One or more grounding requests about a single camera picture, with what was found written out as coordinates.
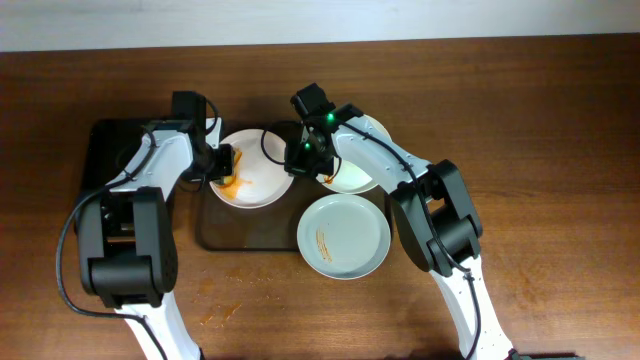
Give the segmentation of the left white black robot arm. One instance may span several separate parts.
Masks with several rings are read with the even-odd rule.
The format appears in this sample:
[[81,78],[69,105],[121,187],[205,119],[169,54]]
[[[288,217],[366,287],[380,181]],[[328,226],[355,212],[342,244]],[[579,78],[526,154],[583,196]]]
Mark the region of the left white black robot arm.
[[100,317],[126,321],[149,359],[203,356],[174,295],[172,199],[181,179],[231,174],[222,129],[219,116],[106,119],[90,133],[83,193],[65,227],[76,232],[81,283],[103,303]]

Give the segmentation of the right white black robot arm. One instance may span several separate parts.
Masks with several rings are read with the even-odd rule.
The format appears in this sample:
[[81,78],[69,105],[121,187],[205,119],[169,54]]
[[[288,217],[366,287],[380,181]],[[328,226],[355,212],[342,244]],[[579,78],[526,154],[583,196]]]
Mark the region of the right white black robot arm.
[[331,102],[294,106],[302,133],[287,144],[285,169],[314,177],[336,158],[363,170],[392,199],[401,244],[436,282],[466,359],[513,359],[482,273],[483,228],[459,169],[433,164],[379,133],[358,108]]

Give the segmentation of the yellow green scrub sponge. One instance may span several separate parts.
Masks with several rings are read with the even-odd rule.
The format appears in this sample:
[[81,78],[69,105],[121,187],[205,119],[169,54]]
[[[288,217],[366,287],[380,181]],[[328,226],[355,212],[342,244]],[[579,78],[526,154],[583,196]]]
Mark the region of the yellow green scrub sponge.
[[221,154],[221,177],[216,181],[220,187],[227,187],[236,179],[236,167],[242,157],[242,152],[230,147]]

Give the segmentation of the light grey plate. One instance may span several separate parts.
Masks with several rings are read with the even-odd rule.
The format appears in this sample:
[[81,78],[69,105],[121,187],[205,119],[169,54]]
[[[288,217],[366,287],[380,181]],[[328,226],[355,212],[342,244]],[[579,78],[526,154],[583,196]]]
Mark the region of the light grey plate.
[[332,279],[354,280],[384,262],[392,232],[382,210],[371,201],[332,194],[304,211],[296,238],[303,259],[316,272]]

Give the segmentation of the cream plate with sauce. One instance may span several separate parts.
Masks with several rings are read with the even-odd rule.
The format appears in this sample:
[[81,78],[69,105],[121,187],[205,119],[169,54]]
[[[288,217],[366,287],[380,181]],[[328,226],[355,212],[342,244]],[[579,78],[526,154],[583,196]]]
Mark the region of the cream plate with sauce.
[[342,194],[360,194],[374,189],[377,183],[349,161],[333,158],[332,175],[318,174],[316,181],[327,189]]

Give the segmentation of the pink plate with sauce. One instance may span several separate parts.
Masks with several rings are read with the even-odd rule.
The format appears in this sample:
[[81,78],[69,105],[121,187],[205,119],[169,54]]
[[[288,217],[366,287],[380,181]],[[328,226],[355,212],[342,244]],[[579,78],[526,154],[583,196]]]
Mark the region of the pink plate with sauce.
[[283,162],[285,142],[271,132],[262,135],[261,129],[245,129],[221,141],[230,144],[239,158],[234,165],[235,180],[230,185],[210,182],[214,194],[226,204],[242,209],[264,207],[281,198],[291,186],[293,178],[283,166],[263,153],[265,148],[272,159]]

